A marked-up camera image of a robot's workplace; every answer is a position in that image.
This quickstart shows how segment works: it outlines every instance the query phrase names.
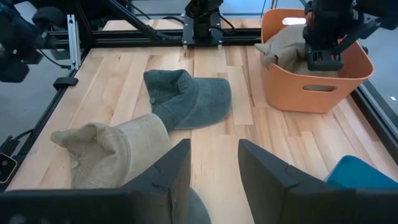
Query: beige cloth in basket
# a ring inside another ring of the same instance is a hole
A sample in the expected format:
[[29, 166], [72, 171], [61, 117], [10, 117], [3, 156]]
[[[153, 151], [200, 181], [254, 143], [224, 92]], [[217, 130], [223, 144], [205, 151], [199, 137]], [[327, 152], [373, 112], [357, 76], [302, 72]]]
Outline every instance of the beige cloth in basket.
[[[311, 71], [305, 61], [305, 40], [302, 31], [305, 25], [291, 25], [283, 28], [271, 37], [265, 44], [255, 44], [260, 52], [265, 54], [263, 64], [268, 67], [271, 63], [286, 71], [299, 75], [320, 77], [337, 77], [336, 71]], [[314, 86], [309, 83], [305, 90], [330, 91], [330, 86]]]
[[155, 114], [115, 127], [89, 123], [57, 131], [51, 141], [68, 149], [73, 189], [120, 187], [170, 150], [166, 128]]

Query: orange basket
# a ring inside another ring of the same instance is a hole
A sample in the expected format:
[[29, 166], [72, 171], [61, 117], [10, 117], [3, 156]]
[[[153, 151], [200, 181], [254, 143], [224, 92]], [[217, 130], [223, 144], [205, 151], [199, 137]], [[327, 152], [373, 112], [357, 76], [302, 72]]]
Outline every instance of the orange basket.
[[[267, 42], [286, 27], [285, 18], [305, 18], [302, 9], [271, 9], [262, 19], [261, 41]], [[264, 91], [268, 103], [280, 110], [326, 113], [347, 97], [373, 73], [373, 64], [355, 42], [342, 54], [344, 67], [338, 78], [297, 75], [270, 64], [262, 67]], [[332, 91], [304, 90], [308, 85], [333, 86]]]

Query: cap brim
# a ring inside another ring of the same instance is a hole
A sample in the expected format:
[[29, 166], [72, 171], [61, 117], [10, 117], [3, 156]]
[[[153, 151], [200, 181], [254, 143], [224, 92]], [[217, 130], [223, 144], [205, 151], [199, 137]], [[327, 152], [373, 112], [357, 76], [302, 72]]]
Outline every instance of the cap brim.
[[170, 150], [169, 135], [156, 114], [147, 114], [117, 125], [129, 143], [130, 166], [124, 183], [148, 169]]
[[194, 78], [198, 100], [192, 112], [175, 129], [209, 126], [223, 120], [231, 107], [231, 87], [224, 78]]

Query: wood plank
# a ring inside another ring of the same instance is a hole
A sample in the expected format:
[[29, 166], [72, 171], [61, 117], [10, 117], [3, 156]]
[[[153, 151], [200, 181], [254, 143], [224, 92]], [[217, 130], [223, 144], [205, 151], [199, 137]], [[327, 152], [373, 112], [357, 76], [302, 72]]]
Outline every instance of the wood plank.
[[[260, 27], [260, 19], [232, 21]], [[156, 29], [180, 29], [174, 21], [146, 21]], [[124, 21], [107, 30], [131, 29]], [[191, 187], [212, 223], [253, 223], [239, 174], [238, 140], [248, 139], [303, 171], [324, 179], [345, 155], [354, 155], [398, 180], [398, 167], [348, 97], [325, 114], [279, 111], [266, 101], [261, 61], [254, 47], [94, 49], [32, 147], [8, 190], [70, 188], [69, 156], [50, 141], [54, 131], [90, 121], [119, 124], [151, 112], [143, 73], [186, 69], [194, 77], [226, 78], [233, 102], [227, 117], [194, 130], [169, 132], [170, 142], [192, 140]]]

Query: beige cap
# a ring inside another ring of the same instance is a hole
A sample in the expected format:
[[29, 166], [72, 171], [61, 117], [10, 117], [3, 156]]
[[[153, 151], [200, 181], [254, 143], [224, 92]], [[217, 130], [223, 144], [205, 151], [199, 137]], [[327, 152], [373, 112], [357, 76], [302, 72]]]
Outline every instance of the beige cap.
[[57, 131], [51, 141], [69, 151], [73, 189], [120, 187], [170, 150], [166, 128], [155, 114], [115, 127], [89, 123]]

